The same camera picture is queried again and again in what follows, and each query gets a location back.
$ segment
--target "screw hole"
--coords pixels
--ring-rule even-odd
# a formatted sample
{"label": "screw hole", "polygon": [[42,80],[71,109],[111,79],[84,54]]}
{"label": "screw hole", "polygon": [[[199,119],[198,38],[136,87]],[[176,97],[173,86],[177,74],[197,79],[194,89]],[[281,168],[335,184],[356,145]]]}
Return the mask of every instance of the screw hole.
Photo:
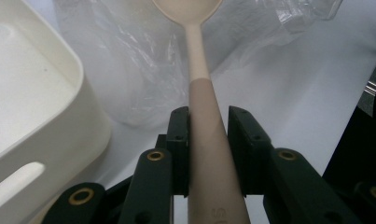
{"label": "screw hole", "polygon": [[77,195],[75,195],[74,199],[77,201],[85,200],[89,197],[89,193],[87,191],[79,192]]}
{"label": "screw hole", "polygon": [[152,219],[152,214],[150,212],[144,211],[135,216],[136,224],[147,224]]}
{"label": "screw hole", "polygon": [[333,223],[333,224],[342,224],[343,223],[342,217],[338,213],[335,213],[335,212],[326,212],[324,217],[330,223]]}
{"label": "screw hole", "polygon": [[149,154],[147,154],[147,158],[150,161],[159,161],[159,160],[164,158],[164,153],[162,153],[160,151],[153,151],[153,152],[150,152]]}
{"label": "screw hole", "polygon": [[298,158],[295,153],[286,150],[278,152],[278,156],[287,161],[294,161]]}

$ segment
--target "white surface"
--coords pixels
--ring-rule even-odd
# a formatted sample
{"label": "white surface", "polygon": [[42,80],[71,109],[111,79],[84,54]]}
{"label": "white surface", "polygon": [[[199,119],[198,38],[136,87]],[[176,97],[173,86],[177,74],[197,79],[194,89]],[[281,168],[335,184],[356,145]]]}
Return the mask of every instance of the white surface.
{"label": "white surface", "polygon": [[[239,67],[236,59],[251,63]],[[221,65],[230,71],[213,75],[224,119],[228,105],[249,110],[276,147],[299,151],[322,174],[375,64],[376,1],[348,0],[333,21],[317,22],[291,44],[258,49],[252,58],[233,52]],[[109,188],[128,177],[166,125],[148,130],[113,122],[109,149],[76,182]],[[251,222],[268,223],[261,197],[246,201]],[[175,223],[187,223],[186,216],[185,200],[178,197]]]}
{"label": "white surface", "polygon": [[0,152],[54,116],[74,93],[16,27],[0,24]]}
{"label": "white surface", "polygon": [[0,1],[0,223],[24,222],[109,137],[75,53],[22,1]]}

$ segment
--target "wooden spoon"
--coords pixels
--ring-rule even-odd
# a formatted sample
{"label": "wooden spoon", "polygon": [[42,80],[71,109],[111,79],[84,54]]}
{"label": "wooden spoon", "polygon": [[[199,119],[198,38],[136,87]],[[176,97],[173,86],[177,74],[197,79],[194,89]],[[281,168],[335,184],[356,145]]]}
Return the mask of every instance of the wooden spoon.
{"label": "wooden spoon", "polygon": [[202,46],[202,23],[222,0],[153,0],[185,28],[189,58],[188,223],[250,223]]}

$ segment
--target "spoon handle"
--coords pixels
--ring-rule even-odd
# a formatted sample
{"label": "spoon handle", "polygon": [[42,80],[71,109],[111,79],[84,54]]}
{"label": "spoon handle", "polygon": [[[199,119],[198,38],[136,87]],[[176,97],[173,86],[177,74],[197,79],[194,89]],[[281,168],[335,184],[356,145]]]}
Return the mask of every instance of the spoon handle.
{"label": "spoon handle", "polygon": [[185,26],[189,57],[188,223],[250,223],[209,77],[201,26]]}

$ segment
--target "plastic container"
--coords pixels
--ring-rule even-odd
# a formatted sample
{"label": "plastic container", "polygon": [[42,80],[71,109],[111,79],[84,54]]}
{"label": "plastic container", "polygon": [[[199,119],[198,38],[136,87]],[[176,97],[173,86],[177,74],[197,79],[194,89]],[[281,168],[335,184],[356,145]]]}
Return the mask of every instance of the plastic container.
{"label": "plastic container", "polygon": [[0,1],[0,223],[54,197],[110,133],[75,53],[25,3]]}

